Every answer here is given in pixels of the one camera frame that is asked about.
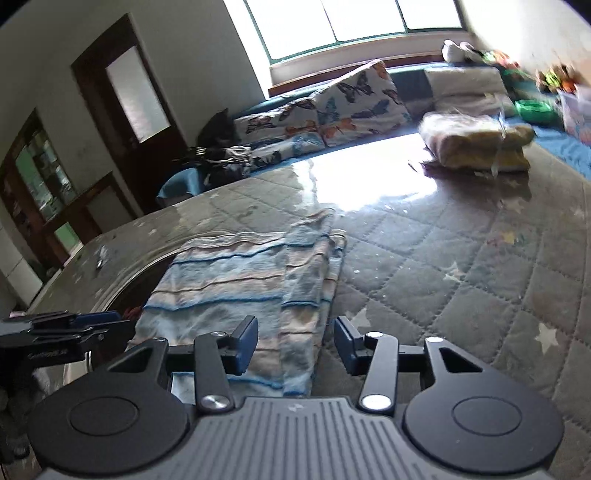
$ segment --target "butterfly print cushion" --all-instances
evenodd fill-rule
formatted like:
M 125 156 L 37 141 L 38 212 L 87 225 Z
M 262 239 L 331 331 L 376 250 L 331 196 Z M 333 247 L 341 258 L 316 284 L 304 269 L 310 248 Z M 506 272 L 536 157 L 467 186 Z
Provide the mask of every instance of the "butterfly print cushion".
M 312 100 L 302 98 L 269 112 L 234 120 L 241 144 L 252 148 L 252 170 L 326 148 Z
M 370 61 L 310 97 L 318 112 L 320 133 L 330 147 L 411 122 L 381 60 Z

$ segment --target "folded blanket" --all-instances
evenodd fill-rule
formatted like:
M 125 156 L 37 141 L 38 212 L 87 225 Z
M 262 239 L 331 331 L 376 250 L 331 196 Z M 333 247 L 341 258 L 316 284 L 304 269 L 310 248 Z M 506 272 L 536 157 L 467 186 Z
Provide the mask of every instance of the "folded blanket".
M 523 146 L 535 137 L 529 125 L 506 125 L 490 116 L 428 113 L 418 127 L 425 144 L 448 168 L 498 171 L 529 170 Z
M 325 209 L 287 232 L 188 241 L 145 305 L 135 341 L 192 343 L 254 315 L 259 342 L 247 373 L 230 376 L 235 395 L 308 394 L 346 245 L 334 219 Z M 192 376 L 177 375 L 173 393 L 194 402 Z

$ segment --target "stuffed toy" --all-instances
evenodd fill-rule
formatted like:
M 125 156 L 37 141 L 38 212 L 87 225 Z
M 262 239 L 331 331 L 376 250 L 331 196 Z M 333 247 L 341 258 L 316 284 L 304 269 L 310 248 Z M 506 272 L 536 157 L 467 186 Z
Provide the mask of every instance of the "stuffed toy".
M 448 63 L 484 63 L 483 53 L 475 49 L 467 41 L 457 45 L 452 40 L 446 40 L 441 53 L 443 59 Z

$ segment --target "plastic bag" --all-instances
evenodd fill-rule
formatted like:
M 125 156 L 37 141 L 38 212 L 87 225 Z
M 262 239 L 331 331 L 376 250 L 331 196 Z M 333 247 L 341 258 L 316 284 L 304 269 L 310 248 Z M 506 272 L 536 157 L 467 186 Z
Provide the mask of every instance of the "plastic bag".
M 591 102 L 558 92 L 562 101 L 564 129 L 569 135 L 591 147 Z

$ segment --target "gray quilted bed cover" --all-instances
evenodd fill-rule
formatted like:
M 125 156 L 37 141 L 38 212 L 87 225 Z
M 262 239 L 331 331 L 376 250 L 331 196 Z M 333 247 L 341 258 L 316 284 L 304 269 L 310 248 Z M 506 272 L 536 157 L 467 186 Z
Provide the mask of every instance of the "gray quilted bed cover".
M 536 144 L 526 156 L 529 175 L 432 178 L 409 166 L 428 153 L 407 135 L 299 161 L 98 237 L 35 309 L 104 308 L 154 252 L 214 230 L 283 231 L 331 206 L 348 235 L 331 317 L 406 344 L 444 336 L 551 398 L 566 424 L 551 472 L 591 478 L 591 184 Z M 312 393 L 354 397 L 362 380 L 325 338 Z

